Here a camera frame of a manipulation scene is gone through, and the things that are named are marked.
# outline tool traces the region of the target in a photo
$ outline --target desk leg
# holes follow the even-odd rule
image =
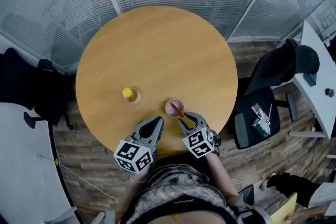
[[[289,135],[294,137],[327,138],[322,132],[289,132]]]

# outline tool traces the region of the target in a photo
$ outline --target bottle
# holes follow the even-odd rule
[[[122,96],[127,102],[132,104],[139,104],[142,100],[141,94],[137,90],[130,88],[124,88],[122,90]]]

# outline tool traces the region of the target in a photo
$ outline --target table top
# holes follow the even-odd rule
[[[336,117],[336,96],[330,98],[324,91],[326,88],[336,90],[336,65],[323,42],[306,20],[303,24],[301,45],[307,45],[317,52],[320,69],[317,72],[316,85],[313,87],[308,85],[303,74],[296,74],[293,80],[309,102],[323,133],[330,138]]]
[[[124,87],[137,89],[142,102],[125,102]],[[87,45],[76,78],[83,120],[112,151],[140,121],[162,116],[158,153],[184,152],[178,120],[166,115],[166,102],[182,100],[185,111],[201,114],[219,132],[236,94],[237,69],[225,39],[199,16],[167,6],[136,8],[108,22]]]

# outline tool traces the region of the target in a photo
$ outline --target small box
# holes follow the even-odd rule
[[[133,173],[140,173],[153,162],[150,149],[121,140],[114,153],[119,166]]]
[[[213,137],[214,135],[206,127],[203,127],[183,138],[182,141],[196,158],[200,158],[214,150]]]

